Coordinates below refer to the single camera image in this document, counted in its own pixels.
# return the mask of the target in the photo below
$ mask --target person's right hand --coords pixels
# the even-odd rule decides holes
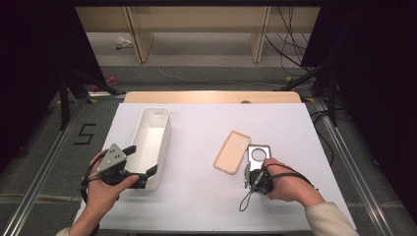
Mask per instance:
[[[263,170],[266,170],[270,176],[294,172],[291,169],[274,164],[291,168],[275,158],[265,159],[262,168]],[[303,205],[303,207],[309,207],[325,201],[322,195],[313,186],[300,178],[283,176],[272,179],[272,183],[273,189],[268,193],[268,198],[270,200],[283,200],[286,202],[296,201]]]

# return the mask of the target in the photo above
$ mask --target wrist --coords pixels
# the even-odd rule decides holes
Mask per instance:
[[[105,213],[86,207],[77,221],[69,230],[69,235],[90,235],[99,224]]]
[[[325,199],[314,187],[310,186],[301,189],[298,194],[297,202],[300,203],[304,208],[311,207],[313,205],[324,203]]]

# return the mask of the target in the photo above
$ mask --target sleeve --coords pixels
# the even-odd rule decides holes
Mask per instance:
[[[315,235],[358,235],[334,203],[321,203],[307,207],[306,217]]]
[[[70,236],[70,228],[65,228],[59,231],[56,236]]]

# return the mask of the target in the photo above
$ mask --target hand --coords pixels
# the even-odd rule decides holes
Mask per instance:
[[[280,173],[294,172],[285,167],[271,164],[287,166],[275,158],[265,159],[262,168],[266,169],[267,166],[267,171],[270,176]],[[303,205],[303,207],[309,207],[325,201],[322,195],[313,186],[300,178],[293,176],[278,177],[272,179],[272,183],[273,190],[268,193],[268,198],[270,200],[283,200],[286,202],[296,201]]]
[[[93,160],[102,155],[104,152],[105,150],[101,151],[94,157]],[[96,171],[100,162],[101,161],[98,161],[95,164],[91,173]],[[70,235],[90,235],[100,220],[113,208],[119,198],[119,195],[124,190],[135,184],[138,179],[139,176],[132,175],[124,179],[116,186],[107,185],[101,179],[90,181],[88,185],[88,200],[86,208],[80,215],[79,219],[70,228]]]

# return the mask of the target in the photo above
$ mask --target gray floor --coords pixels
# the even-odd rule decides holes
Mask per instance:
[[[262,62],[254,64],[245,34],[158,33],[151,48],[152,54],[144,64],[137,63],[132,49],[115,49],[119,35],[129,39],[126,33],[90,33],[89,38],[103,74],[105,77],[116,76],[120,83],[115,87],[120,90],[272,90],[286,84],[285,78],[288,74],[282,70],[280,57],[276,52],[266,43]],[[269,38],[276,45],[282,45],[276,35],[269,35]],[[305,43],[300,35],[297,40]],[[285,52],[292,58],[297,58],[292,47],[286,47]],[[283,61],[282,65],[290,73],[304,73],[288,61]],[[302,96],[309,95],[309,83],[297,89]],[[57,100],[58,98],[51,102],[50,114],[45,114],[26,144],[29,154],[16,156],[0,175],[2,231],[58,136],[60,110]],[[91,157],[101,149],[120,102],[123,100],[113,98],[83,104],[21,235],[54,235],[61,228],[71,225],[80,206],[78,185],[81,177]],[[317,111],[316,103],[305,104],[311,113]],[[372,155],[354,121],[350,121],[345,112],[339,112],[337,117],[338,129],[384,211],[393,235],[417,235],[417,226],[391,189],[384,173],[371,163]],[[85,128],[93,137],[89,145],[76,146],[75,143],[88,140],[88,137],[79,136],[84,124],[94,124]],[[318,131],[331,143],[334,150],[331,168],[355,219],[358,232],[360,235],[378,235],[323,121],[318,123]],[[323,147],[329,157],[330,149],[325,143]],[[100,232],[100,235],[126,233]],[[312,234],[294,232],[285,235]]]

